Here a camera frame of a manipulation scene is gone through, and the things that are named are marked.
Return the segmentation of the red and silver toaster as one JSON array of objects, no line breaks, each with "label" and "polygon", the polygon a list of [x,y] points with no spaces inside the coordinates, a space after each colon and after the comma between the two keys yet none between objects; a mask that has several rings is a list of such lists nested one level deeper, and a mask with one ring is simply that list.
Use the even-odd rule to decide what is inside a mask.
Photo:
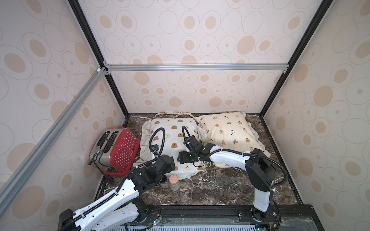
[{"label": "red and silver toaster", "polygon": [[88,164],[104,175],[124,177],[131,170],[139,147],[140,139],[129,129],[106,129],[93,146]]}]

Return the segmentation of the silver horizontal back rail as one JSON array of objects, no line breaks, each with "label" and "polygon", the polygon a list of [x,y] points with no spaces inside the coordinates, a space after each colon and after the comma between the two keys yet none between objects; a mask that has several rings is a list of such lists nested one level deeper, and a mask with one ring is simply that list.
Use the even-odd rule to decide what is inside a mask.
[{"label": "silver horizontal back rail", "polygon": [[108,71],[287,70],[289,64],[109,64]]}]

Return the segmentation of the white bear print pillow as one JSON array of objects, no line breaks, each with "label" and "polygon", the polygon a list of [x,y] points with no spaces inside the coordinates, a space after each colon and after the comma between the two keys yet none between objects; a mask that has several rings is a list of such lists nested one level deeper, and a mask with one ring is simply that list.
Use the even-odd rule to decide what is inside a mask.
[{"label": "white bear print pillow", "polygon": [[140,142],[140,156],[136,165],[147,162],[155,158],[154,154],[149,149],[149,140],[152,134],[159,128],[165,129],[165,144],[162,154],[173,157],[175,170],[167,173],[166,176],[176,175],[178,179],[183,180],[196,175],[198,172],[204,172],[206,166],[202,162],[184,163],[177,161],[179,153],[186,151],[183,144],[184,138],[182,134],[182,127],[185,126],[190,135],[194,135],[198,140],[198,127],[195,119],[191,117],[185,118],[154,118],[142,126],[142,137]]}]

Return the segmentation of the black vertical frame post right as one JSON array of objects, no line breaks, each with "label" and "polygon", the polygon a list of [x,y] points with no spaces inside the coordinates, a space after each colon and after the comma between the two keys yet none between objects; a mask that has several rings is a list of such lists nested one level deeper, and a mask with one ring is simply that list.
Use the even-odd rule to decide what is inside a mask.
[{"label": "black vertical frame post right", "polygon": [[280,89],[283,87],[286,79],[288,78],[289,74],[292,72],[294,66],[298,62],[300,56],[302,55],[303,51],[307,47],[308,43],[312,39],[314,33],[318,29],[320,23],[322,22],[324,16],[326,15],[327,11],[330,9],[331,5],[333,4],[333,0],[324,0],[319,5],[318,10],[314,14],[312,20],[308,24],[308,27],[306,31],[303,34],[303,37],[299,41],[295,51],[293,52],[292,57],[290,58],[288,62],[288,68],[286,71],[284,71],[281,76],[279,77],[277,84],[275,85],[274,89],[272,90],[267,102],[265,103],[262,111],[260,112],[259,116],[260,118],[264,117],[266,113],[268,112],[270,106],[274,102],[274,99],[276,98],[277,94],[279,93]]}]

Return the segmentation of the black vertical frame post left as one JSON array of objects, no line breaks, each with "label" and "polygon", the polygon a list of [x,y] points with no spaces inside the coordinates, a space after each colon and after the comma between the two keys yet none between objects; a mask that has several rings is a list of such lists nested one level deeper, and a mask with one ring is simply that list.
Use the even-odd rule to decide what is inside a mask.
[{"label": "black vertical frame post left", "polygon": [[[85,17],[85,14],[83,13],[83,10],[82,10],[82,7],[79,3],[79,1],[77,0],[68,0],[67,1],[68,4],[70,5],[71,9],[72,9],[72,12],[74,14],[74,16],[76,17],[80,27],[81,27],[81,30],[94,54],[94,57],[95,59],[97,60],[98,64],[100,67],[108,67],[107,64],[105,63],[105,59],[102,55],[102,52],[99,48],[99,45],[97,43],[97,40],[95,39],[95,36],[93,35],[93,32],[90,28],[90,25],[87,21],[87,18]],[[118,87],[112,77],[112,75],[110,73],[108,74],[105,74],[105,78],[108,82],[108,85],[110,87],[110,89],[112,90],[113,92],[113,95],[124,115],[125,118],[128,118],[129,117],[129,112],[127,110],[127,107],[125,106],[124,102],[123,102],[123,99],[119,93],[119,90],[118,90]]]}]

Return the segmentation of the cream animal print pillow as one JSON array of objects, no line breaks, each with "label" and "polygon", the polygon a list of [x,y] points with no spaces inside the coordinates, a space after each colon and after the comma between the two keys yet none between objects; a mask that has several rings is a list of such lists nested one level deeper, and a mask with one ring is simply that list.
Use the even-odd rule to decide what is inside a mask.
[{"label": "cream animal print pillow", "polygon": [[267,157],[271,154],[259,141],[257,132],[247,122],[244,112],[202,115],[195,118],[198,135],[202,143],[213,143],[222,148],[236,151],[262,150]]}]

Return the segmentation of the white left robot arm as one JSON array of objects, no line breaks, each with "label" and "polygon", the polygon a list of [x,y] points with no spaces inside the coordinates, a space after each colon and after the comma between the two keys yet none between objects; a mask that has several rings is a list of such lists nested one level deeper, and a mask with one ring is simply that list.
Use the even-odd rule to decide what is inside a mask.
[{"label": "white left robot arm", "polygon": [[148,207],[139,198],[142,193],[159,185],[163,176],[175,170],[173,157],[159,156],[134,167],[118,187],[93,203],[60,214],[60,231],[108,231],[121,224],[143,222]]}]

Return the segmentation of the black vertical frame post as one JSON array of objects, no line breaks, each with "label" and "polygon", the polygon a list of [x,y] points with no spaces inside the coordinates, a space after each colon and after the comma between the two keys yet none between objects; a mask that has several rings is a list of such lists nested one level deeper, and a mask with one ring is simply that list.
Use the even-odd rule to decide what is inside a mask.
[{"label": "black vertical frame post", "polygon": [[[82,10],[82,7],[79,3],[79,1],[77,0],[68,0],[67,1],[68,4],[70,5],[71,9],[72,9],[72,12],[74,14],[74,16],[76,17],[80,27],[81,27],[81,30],[94,54],[94,57],[95,59],[97,60],[98,64],[100,67],[108,67],[107,64],[105,63],[105,59],[102,55],[102,52],[99,48],[99,45],[97,43],[97,40],[95,39],[95,36],[93,35],[93,32],[90,28],[90,25],[87,21],[87,18],[85,17],[85,14],[83,13],[83,10]],[[105,74],[105,78],[108,82],[108,85],[110,87],[110,89],[112,90],[113,92],[113,95],[124,115],[125,118],[128,118],[129,117],[129,112],[127,110],[127,107],[125,106],[124,102],[123,102],[123,99],[119,93],[119,90],[118,90],[118,87],[112,77],[112,75],[110,73],[108,74]]]},{"label": "black vertical frame post", "polygon": [[312,39],[314,33],[318,29],[320,23],[322,22],[324,16],[326,15],[327,11],[330,9],[331,5],[333,4],[333,0],[324,0],[319,5],[318,10],[314,14],[312,20],[308,24],[308,27],[306,31],[303,34],[303,37],[299,41],[295,51],[293,52],[292,57],[290,58],[288,62],[288,68],[286,71],[284,71],[281,76],[279,77],[277,84],[275,85],[274,89],[272,90],[267,102],[265,103],[262,111],[260,112],[259,116],[260,118],[264,117],[266,113],[268,112],[270,106],[274,102],[274,99],[276,98],[277,94],[279,93],[280,89],[283,87],[286,79],[288,78],[289,74],[292,72],[294,66],[298,62],[300,56],[302,55],[303,51],[307,47],[308,43]]}]

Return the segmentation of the silver diagonal left rail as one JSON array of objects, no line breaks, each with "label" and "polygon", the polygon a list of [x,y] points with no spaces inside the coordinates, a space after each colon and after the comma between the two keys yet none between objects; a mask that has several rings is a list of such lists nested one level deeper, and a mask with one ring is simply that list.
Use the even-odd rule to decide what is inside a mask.
[{"label": "silver diagonal left rail", "polygon": [[54,145],[60,134],[72,120],[74,115],[86,101],[92,90],[100,79],[106,74],[107,68],[100,67],[94,75],[86,82],[71,103],[65,108],[57,121],[50,127],[42,139],[32,149],[27,158],[21,163],[16,172],[7,181],[1,190],[1,216],[4,215],[11,203],[17,197],[21,189],[30,179],[41,161]]}]

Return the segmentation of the pink lid spice jar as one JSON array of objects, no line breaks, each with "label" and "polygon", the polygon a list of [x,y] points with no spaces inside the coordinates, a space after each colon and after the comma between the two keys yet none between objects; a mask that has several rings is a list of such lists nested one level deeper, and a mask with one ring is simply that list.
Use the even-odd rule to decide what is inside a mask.
[{"label": "pink lid spice jar", "polygon": [[176,175],[171,175],[169,177],[169,188],[174,192],[177,192],[180,189],[180,182]]}]

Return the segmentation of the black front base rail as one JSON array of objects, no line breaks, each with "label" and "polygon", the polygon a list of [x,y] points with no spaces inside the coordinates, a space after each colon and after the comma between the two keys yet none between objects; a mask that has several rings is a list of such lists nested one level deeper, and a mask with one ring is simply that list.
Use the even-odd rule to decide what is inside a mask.
[{"label": "black front base rail", "polygon": [[76,231],[322,231],[309,205],[272,205],[256,221],[251,206],[148,206],[128,204],[109,215],[76,222]]}]

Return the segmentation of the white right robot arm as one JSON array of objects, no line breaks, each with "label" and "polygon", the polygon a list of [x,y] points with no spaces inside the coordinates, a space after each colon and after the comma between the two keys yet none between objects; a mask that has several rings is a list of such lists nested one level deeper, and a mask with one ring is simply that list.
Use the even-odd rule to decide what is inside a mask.
[{"label": "white right robot arm", "polygon": [[257,221],[267,217],[275,188],[288,181],[286,169],[280,163],[268,158],[260,149],[240,152],[212,143],[203,145],[194,136],[185,137],[184,145],[187,150],[180,152],[177,159],[181,164],[199,161],[219,162],[247,172],[254,187],[251,216]]}]

